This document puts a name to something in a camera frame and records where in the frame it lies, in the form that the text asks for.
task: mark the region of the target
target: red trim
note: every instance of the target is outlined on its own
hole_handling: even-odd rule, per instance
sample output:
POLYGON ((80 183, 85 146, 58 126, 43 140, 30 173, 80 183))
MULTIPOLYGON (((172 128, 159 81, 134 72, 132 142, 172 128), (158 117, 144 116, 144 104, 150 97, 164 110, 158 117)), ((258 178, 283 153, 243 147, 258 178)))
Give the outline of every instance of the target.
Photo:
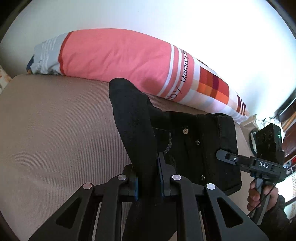
POLYGON ((63 43, 61 45, 61 50, 59 51, 59 57, 58 57, 59 70, 60 70, 60 72, 61 72, 62 75, 65 75, 64 68, 63 68, 62 53, 63 53, 64 47, 65 47, 66 42, 67 42, 68 38, 70 37, 71 33, 73 33, 73 32, 69 32, 68 33, 68 35, 66 36, 66 38, 64 39, 64 41, 63 41, 63 43))

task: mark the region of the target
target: white wall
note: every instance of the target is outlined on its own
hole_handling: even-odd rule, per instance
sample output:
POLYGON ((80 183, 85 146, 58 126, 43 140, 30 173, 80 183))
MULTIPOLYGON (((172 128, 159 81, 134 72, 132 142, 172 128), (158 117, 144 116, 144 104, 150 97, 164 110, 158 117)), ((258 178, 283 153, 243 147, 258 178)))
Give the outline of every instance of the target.
POLYGON ((25 73, 34 46, 64 32, 125 28, 170 42, 271 115, 296 87, 296 40, 265 0, 33 0, 0 44, 0 64, 25 73))

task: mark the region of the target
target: silver screw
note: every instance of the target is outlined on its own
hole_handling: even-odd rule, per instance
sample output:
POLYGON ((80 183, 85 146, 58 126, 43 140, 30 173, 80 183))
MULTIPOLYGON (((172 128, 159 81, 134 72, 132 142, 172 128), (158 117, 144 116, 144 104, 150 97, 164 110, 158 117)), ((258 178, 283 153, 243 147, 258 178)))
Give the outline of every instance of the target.
POLYGON ((120 174, 118 177, 117 177, 120 181, 124 181, 126 179, 126 175, 124 174, 120 174))
POLYGON ((91 187, 92 187, 92 184, 91 183, 84 183, 83 184, 83 188, 86 189, 86 190, 87 189, 91 189, 91 187))
POLYGON ((216 188, 216 186, 215 186, 215 184, 208 183, 207 188, 210 189, 210 190, 214 190, 216 188))
POLYGON ((176 180, 176 181, 179 181, 179 180, 181 179, 181 176, 178 175, 178 174, 175 174, 175 175, 172 176, 172 178, 173 178, 174 180, 176 180))

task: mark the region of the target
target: cable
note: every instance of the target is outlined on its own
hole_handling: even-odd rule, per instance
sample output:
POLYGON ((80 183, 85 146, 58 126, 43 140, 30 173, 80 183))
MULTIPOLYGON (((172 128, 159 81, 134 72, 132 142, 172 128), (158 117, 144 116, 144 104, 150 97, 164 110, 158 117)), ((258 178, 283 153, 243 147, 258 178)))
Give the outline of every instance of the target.
POLYGON ((272 187, 272 189, 270 189, 268 194, 260 201, 260 203, 256 207, 254 207, 254 209, 251 212, 249 212, 249 214, 247 214, 248 217, 252 214, 252 212, 254 212, 258 208, 258 206, 261 204, 261 202, 263 202, 266 199, 266 197, 273 191, 273 189, 276 187, 276 184, 277 183, 273 184, 273 187, 272 187))

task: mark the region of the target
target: hand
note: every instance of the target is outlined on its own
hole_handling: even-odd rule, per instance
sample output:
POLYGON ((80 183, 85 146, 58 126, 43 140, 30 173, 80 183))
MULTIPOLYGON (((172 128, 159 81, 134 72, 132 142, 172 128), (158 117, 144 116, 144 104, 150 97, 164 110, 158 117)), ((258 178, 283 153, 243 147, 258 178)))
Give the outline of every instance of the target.
MULTIPOLYGON (((267 195, 269 191, 272 189, 273 185, 268 185, 263 189, 263 193, 267 195)), ((269 203, 267 205, 266 211, 273 208, 277 202, 277 198, 279 196, 279 189, 274 188, 272 192, 270 193, 269 203)), ((260 199, 260 193, 255 189, 255 181, 252 181, 250 183, 250 189, 249 189, 249 196, 248 196, 248 210, 252 211, 259 203, 260 199)))

